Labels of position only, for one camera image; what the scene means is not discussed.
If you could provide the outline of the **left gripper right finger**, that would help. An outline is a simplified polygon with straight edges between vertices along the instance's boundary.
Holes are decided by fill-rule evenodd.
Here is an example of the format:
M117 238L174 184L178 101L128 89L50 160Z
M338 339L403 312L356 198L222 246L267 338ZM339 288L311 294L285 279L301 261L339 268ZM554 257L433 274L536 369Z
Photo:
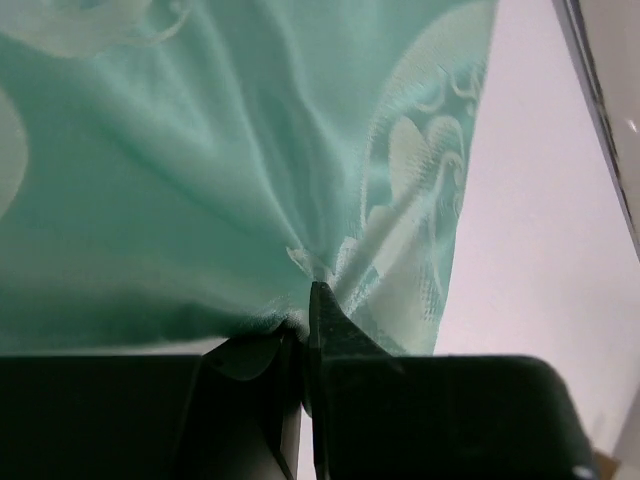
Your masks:
M568 388L522 355L394 356L310 290L305 381L320 479L594 479Z

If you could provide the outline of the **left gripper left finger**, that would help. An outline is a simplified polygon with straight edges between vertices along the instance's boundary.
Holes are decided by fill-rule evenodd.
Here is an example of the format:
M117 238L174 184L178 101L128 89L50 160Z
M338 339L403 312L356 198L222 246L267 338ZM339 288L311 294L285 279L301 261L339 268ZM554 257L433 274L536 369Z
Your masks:
M287 332L205 354L6 356L5 479L292 479L300 405Z

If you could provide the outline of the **green patterned cloth placemat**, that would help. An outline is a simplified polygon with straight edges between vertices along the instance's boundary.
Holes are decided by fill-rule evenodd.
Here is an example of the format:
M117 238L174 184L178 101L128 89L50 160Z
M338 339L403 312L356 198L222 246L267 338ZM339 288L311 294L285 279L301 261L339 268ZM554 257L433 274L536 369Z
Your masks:
M5 1L1 350L433 351L493 1Z

